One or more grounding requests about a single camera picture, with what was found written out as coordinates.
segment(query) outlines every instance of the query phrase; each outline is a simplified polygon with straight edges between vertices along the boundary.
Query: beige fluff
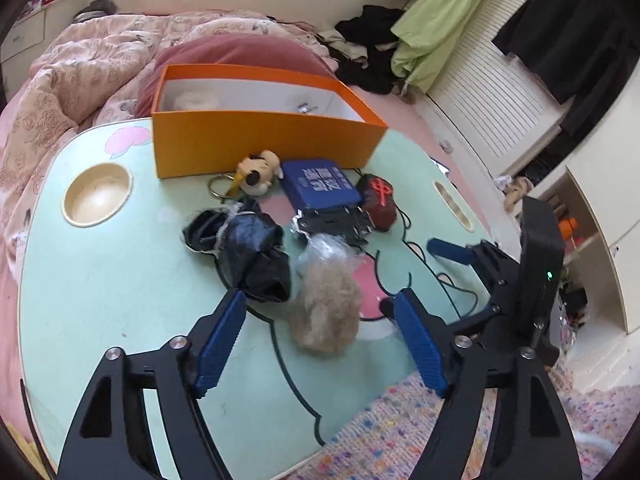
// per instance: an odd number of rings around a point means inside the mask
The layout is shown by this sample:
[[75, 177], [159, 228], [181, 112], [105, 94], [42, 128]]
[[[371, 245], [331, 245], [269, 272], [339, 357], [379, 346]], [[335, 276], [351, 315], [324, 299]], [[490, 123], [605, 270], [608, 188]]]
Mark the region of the beige fluff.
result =
[[361, 302], [360, 287], [347, 262], [307, 266], [289, 319], [293, 340], [317, 352], [342, 352], [356, 339]]

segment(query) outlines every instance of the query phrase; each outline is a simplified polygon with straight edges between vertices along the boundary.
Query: blue book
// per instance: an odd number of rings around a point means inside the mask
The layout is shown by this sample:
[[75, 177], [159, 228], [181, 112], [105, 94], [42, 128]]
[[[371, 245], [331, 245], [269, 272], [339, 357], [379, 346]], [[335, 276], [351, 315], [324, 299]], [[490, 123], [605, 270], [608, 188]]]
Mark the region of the blue book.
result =
[[336, 163], [326, 158], [282, 163], [282, 189], [293, 209], [326, 209], [360, 202], [360, 193]]

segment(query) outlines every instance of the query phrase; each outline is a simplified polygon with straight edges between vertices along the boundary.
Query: key ring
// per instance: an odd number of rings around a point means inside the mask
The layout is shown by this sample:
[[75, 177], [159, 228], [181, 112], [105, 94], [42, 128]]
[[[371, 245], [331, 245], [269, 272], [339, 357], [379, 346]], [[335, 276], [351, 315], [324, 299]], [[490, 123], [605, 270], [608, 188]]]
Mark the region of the key ring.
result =
[[233, 175], [229, 175], [229, 174], [227, 174], [227, 173], [220, 173], [220, 174], [217, 174], [217, 175], [215, 175], [215, 176], [212, 176], [212, 177], [209, 179], [209, 181], [207, 182], [207, 188], [209, 189], [209, 192], [210, 192], [214, 197], [216, 197], [217, 199], [219, 199], [219, 200], [220, 200], [220, 202], [224, 202], [225, 200], [229, 200], [231, 197], [229, 197], [229, 196], [225, 196], [225, 195], [223, 195], [223, 194], [222, 194], [222, 195], [220, 195], [220, 193], [218, 193], [218, 192], [216, 192], [216, 191], [213, 191], [213, 189], [211, 189], [211, 185], [212, 185], [213, 183], [215, 183], [215, 182], [217, 182], [217, 181], [219, 181], [219, 180], [223, 179], [223, 178], [226, 178], [227, 180], [233, 180], [233, 179], [234, 179]]

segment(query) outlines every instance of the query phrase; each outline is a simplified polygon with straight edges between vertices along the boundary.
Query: orange storage box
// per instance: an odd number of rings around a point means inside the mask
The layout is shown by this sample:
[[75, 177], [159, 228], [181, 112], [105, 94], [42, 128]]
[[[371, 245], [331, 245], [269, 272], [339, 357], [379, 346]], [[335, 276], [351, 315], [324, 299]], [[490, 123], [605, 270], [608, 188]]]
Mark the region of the orange storage box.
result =
[[[186, 92], [211, 110], [179, 111]], [[337, 79], [223, 64], [169, 65], [152, 106], [159, 178], [226, 173], [250, 153], [366, 165], [386, 124]]]

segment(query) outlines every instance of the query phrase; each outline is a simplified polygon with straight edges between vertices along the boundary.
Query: curtain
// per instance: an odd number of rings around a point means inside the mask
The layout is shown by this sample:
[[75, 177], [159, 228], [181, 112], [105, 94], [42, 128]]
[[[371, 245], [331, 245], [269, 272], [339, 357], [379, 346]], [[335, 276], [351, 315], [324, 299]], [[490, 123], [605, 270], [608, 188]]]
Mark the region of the curtain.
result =
[[391, 28], [401, 43], [391, 69], [427, 92], [481, 0], [418, 0]]

